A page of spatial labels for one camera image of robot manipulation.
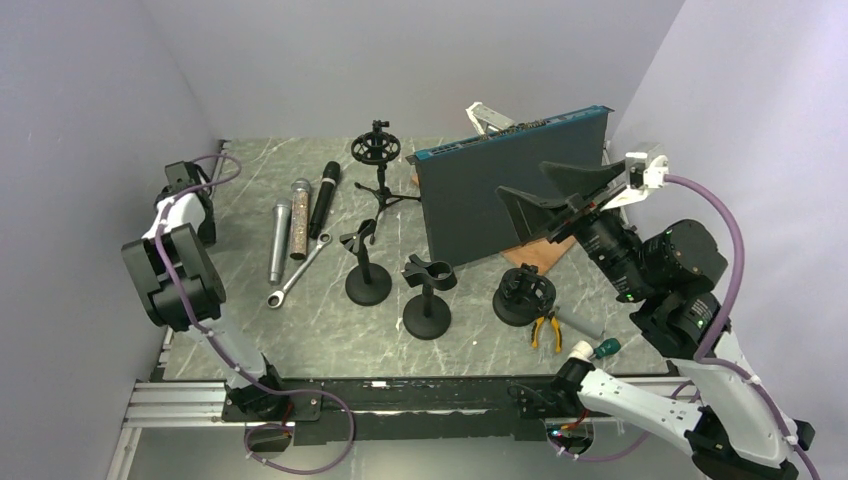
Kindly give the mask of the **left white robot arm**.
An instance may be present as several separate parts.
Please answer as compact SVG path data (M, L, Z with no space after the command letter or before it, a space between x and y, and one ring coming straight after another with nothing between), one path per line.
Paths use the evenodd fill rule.
M185 334L219 361L226 398L241 413L280 420L291 400L275 367L225 315L225 287L207 252L217 239L211 191L218 183L196 159L164 172L152 225L121 248L141 305L154 325Z

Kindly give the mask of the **ring mic stand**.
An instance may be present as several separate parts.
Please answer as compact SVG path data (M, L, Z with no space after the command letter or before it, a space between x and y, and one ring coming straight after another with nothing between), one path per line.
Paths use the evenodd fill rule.
M421 202L420 196L395 194L387 185L388 164L394 161L401 151L400 140L386 131L389 126L389 121L375 119L372 121L371 129L356 137L350 145L350 154L355 161L376 168L378 182L376 188L366 187L359 182L354 184L357 189L367 191L377 199L378 209L374 216L375 221L378 221L381 214L390 206L401 201Z

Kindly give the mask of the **glitter handle microphone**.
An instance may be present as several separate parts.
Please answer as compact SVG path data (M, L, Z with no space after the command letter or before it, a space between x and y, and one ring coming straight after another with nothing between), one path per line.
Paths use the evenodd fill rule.
M293 260L304 260L308 253L308 227L311 184L305 178L291 185L292 211L290 220L289 256Z

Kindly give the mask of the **black wireless microphone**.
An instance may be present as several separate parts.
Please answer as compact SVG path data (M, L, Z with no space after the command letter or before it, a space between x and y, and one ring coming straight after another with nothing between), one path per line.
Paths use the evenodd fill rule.
M340 177L340 164L329 161L323 170L317 200L308 226L310 239L317 240L323 230Z

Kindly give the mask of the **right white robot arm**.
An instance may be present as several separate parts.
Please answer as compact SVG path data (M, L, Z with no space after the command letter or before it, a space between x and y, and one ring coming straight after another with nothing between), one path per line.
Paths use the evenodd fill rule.
M780 410L730 324L744 243L728 208L714 202L731 233L731 258L698 221L675 222L642 240L616 215L618 207L678 182L664 157L599 169L551 162L540 168L556 198L497 190L519 239L576 239L619 300L637 305L631 319L642 336L700 396L698 403L684 403L621 381L598 368L581 344L551 382L555 409L598 412L635 425L687 454L711 479L795 479L810 468L813 426Z

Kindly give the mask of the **grey microphone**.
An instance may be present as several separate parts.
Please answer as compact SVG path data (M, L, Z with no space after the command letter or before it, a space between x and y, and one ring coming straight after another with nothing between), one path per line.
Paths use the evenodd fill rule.
M287 255L292 202L280 198L272 209L272 236L268 264L268 283L279 285L282 281Z

